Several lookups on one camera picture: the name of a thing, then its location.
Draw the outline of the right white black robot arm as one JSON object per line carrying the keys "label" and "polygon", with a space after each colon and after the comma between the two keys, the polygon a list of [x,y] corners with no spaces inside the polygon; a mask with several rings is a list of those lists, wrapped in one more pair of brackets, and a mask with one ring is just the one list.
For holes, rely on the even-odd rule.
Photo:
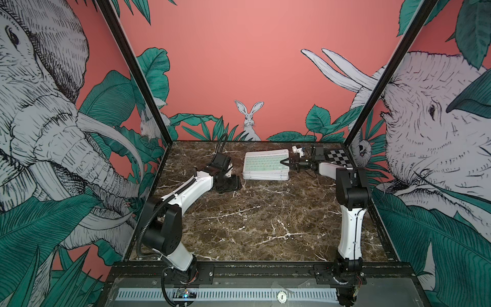
{"label": "right white black robot arm", "polygon": [[365,170],[293,157],[283,159],[280,163],[296,171],[312,169],[336,182],[336,199],[341,206],[342,222],[340,243],[332,265],[332,278],[340,285],[362,284],[361,234],[363,218],[372,199]]}

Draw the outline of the white keyboard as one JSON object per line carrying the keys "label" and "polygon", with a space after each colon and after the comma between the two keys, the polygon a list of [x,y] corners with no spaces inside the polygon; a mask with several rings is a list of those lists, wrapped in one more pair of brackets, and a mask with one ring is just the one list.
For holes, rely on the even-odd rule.
{"label": "white keyboard", "polygon": [[286,181],[288,180],[288,173],[274,173],[274,174],[249,174],[243,173],[243,178],[246,180],[273,180],[273,181]]}

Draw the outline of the green keyboard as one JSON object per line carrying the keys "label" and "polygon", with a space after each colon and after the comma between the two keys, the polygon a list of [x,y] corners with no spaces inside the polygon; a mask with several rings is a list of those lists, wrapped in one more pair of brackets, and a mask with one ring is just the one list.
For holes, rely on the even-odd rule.
{"label": "green keyboard", "polygon": [[244,173],[286,172],[289,167],[281,161],[289,158],[288,149],[247,152],[244,158]]}

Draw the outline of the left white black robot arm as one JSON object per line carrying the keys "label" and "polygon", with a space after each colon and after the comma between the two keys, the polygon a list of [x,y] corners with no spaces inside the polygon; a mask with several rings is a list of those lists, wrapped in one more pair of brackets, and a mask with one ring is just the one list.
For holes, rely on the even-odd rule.
{"label": "left white black robot arm", "polygon": [[197,171],[178,189],[161,197],[151,197],[144,205],[136,228],[136,253],[139,258],[160,256],[172,269],[187,272],[195,257],[181,243],[183,217],[205,193],[238,191],[242,187],[237,175]]}

